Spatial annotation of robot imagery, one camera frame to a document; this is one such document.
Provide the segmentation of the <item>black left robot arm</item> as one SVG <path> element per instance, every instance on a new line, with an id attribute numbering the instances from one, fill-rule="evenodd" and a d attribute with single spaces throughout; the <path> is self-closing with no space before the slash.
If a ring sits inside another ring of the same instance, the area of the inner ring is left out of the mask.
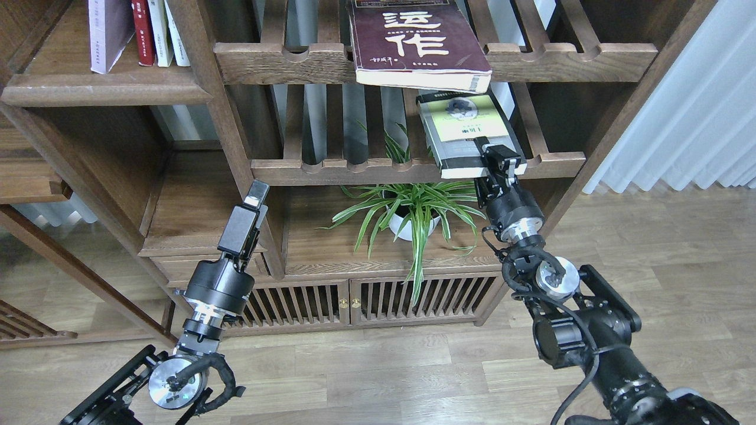
<path id="1" fill-rule="evenodd" d="M 214 411 L 243 395 L 219 342 L 222 326 L 240 316 L 253 290 L 246 273 L 267 213 L 270 186 L 254 180 L 242 204 L 235 205 L 219 240 L 221 256 L 202 260 L 182 293 L 194 307 L 172 354 L 147 345 L 88 398 L 62 424 L 137 424 L 130 405 L 143 388 L 160 408 L 185 409 L 178 423 Z"/>

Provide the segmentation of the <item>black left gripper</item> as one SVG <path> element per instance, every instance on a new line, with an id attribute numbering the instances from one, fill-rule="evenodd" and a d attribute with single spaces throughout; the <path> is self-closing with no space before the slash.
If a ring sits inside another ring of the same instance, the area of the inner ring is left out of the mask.
<path id="1" fill-rule="evenodd" d="M 235 321 L 242 314 L 255 283 L 239 266 L 247 266 L 257 245 L 268 207 L 270 186 L 254 181 L 242 204 L 234 206 L 217 246 L 216 261 L 202 260 L 191 277 L 184 298 L 194 307 L 191 319 L 200 322 Z"/>

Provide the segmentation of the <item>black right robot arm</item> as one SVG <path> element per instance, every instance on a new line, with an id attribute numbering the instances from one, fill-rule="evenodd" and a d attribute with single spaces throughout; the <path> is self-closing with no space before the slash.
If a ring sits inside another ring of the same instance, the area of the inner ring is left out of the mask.
<path id="1" fill-rule="evenodd" d="M 515 173 L 521 154 L 487 137 L 474 142 L 485 167 L 475 181 L 478 203 L 503 243 L 494 249 L 503 280 L 532 317 L 538 357 L 555 369 L 579 366 L 584 372 L 552 423 L 588 384 L 601 395 L 608 424 L 737 423 L 692 389 L 667 390 L 643 366 L 631 349 L 631 336 L 641 329 L 637 312 L 593 266 L 577 268 L 546 252 L 539 232 L 545 216 Z"/>

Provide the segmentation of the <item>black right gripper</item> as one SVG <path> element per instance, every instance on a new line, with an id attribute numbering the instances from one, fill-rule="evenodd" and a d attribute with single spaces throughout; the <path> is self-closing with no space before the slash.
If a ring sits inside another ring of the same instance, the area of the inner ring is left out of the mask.
<path id="1" fill-rule="evenodd" d="M 475 179 L 481 209 L 502 243 L 519 243 L 534 237 L 545 221 L 531 192 L 522 188 L 517 176 L 524 174 L 524 153 L 516 138 L 498 136 L 474 138 L 488 175 Z"/>

